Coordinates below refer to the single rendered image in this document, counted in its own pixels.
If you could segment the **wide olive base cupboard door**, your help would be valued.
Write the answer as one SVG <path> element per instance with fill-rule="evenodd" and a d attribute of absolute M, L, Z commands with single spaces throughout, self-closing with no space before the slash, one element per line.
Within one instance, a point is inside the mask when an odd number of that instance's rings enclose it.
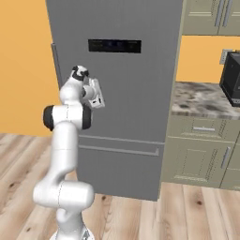
<path fill-rule="evenodd" d="M 164 148 L 161 181 L 219 188 L 227 167 L 227 164 L 224 169 L 220 167 L 227 146 L 232 153 L 233 142 L 169 137 Z"/>

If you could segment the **olive drawer front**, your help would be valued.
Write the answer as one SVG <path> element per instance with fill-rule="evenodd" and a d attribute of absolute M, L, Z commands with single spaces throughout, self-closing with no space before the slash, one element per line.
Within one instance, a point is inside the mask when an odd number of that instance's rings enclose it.
<path fill-rule="evenodd" d="M 215 128 L 214 132 L 193 130 L 193 127 Z M 235 142 L 240 132 L 240 120 L 173 115 L 169 122 L 169 137 Z"/>

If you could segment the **wide olive wall cupboard door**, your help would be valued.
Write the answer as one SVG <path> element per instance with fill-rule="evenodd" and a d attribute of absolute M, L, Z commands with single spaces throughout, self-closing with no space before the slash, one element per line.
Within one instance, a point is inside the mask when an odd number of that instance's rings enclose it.
<path fill-rule="evenodd" d="M 219 0 L 187 0 L 184 35 L 215 35 L 215 26 Z"/>

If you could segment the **grey wall socket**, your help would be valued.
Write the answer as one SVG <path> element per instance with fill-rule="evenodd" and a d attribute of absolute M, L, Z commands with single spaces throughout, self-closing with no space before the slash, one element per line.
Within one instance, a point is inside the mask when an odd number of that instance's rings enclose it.
<path fill-rule="evenodd" d="M 221 53 L 221 56 L 220 56 L 220 60 L 219 60 L 219 63 L 221 65 L 224 65 L 225 64 L 225 61 L 226 61 L 226 58 L 227 58 L 227 54 L 232 52 L 233 49 L 223 49 L 222 50 L 222 53 Z"/>

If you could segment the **grey freezer drawer front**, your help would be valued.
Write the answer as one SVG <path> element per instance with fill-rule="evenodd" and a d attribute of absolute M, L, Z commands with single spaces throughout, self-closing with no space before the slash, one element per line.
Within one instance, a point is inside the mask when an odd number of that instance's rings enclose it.
<path fill-rule="evenodd" d="M 91 184 L 96 193 L 156 201 L 158 199 L 164 142 L 146 142 L 79 136 L 79 145 L 155 152 L 159 156 L 81 149 L 79 147 L 77 176 Z"/>

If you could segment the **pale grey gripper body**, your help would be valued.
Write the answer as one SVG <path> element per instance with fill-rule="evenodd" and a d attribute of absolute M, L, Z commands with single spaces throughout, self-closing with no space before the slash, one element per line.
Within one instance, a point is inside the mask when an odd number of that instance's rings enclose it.
<path fill-rule="evenodd" d="M 92 108 L 104 108 L 105 102 L 102 95 L 101 87 L 98 79 L 89 79 L 89 85 L 94 91 L 94 95 L 89 99 Z"/>

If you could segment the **black countertop appliance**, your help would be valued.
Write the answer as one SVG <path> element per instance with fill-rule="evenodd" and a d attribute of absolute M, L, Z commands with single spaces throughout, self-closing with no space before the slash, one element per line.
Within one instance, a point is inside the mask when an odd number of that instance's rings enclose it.
<path fill-rule="evenodd" d="M 240 52 L 228 52 L 219 86 L 233 107 L 240 108 Z"/>

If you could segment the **narrow olive wall cupboard door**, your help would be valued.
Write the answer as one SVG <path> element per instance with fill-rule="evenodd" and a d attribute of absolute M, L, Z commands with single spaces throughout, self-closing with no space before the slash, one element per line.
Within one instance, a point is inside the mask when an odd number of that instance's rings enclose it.
<path fill-rule="evenodd" d="M 220 36 L 240 36 L 240 0 L 232 0 L 231 13 L 226 27 L 223 27 L 228 0 L 225 0 L 218 34 Z"/>

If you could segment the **narrow olive base cupboard door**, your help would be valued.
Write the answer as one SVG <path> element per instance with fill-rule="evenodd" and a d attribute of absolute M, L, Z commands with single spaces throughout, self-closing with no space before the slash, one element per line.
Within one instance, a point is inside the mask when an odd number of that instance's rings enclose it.
<path fill-rule="evenodd" d="M 240 133 L 232 150 L 220 187 L 222 189 L 240 191 Z"/>

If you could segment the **grey fridge door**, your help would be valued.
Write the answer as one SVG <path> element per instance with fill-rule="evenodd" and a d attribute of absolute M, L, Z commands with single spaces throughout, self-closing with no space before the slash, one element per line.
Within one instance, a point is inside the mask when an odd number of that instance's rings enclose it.
<path fill-rule="evenodd" d="M 105 108 L 90 136 L 161 143 L 169 115 L 183 0 L 46 0 L 62 83 L 77 65 Z"/>

